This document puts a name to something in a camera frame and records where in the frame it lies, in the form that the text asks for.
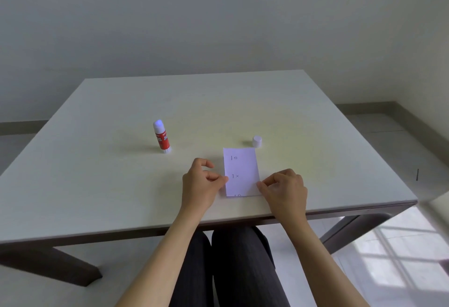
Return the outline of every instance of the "table leg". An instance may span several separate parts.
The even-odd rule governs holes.
[[[346,216],[321,236],[320,240],[329,253],[335,253],[391,217],[387,213]]]
[[[0,264],[83,287],[102,278],[97,267],[55,248],[7,250]]]

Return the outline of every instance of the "hand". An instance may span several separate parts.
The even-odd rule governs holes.
[[[211,161],[195,158],[189,171],[182,176],[182,204],[181,210],[203,217],[207,209],[215,200],[216,194],[228,181],[222,176],[202,167],[213,168]]]
[[[257,188],[267,200],[274,217],[286,231],[292,225],[308,225],[307,188],[301,175],[295,174],[292,169],[275,172],[262,182],[257,182]]]

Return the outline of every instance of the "leg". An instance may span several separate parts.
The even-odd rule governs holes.
[[[289,306],[268,242],[256,227],[214,231],[212,256],[220,307]]]
[[[335,253],[390,218],[391,215],[386,213],[346,216],[320,240],[329,253]]]
[[[210,243],[203,232],[195,232],[176,281],[169,307],[213,307]]]
[[[97,267],[55,248],[8,250],[0,264],[83,287],[102,278]]]

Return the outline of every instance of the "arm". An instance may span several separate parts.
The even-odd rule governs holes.
[[[302,177],[287,169],[257,187],[293,243],[317,306],[369,307],[309,226]]]
[[[218,190],[228,178],[203,170],[214,165],[196,158],[182,177],[182,204],[175,221],[116,307],[168,306],[188,244]]]

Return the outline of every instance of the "left hand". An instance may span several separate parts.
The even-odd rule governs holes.
[[[201,218],[215,200],[216,194],[228,181],[222,176],[202,167],[214,168],[211,161],[195,158],[189,171],[182,176],[181,210]]]

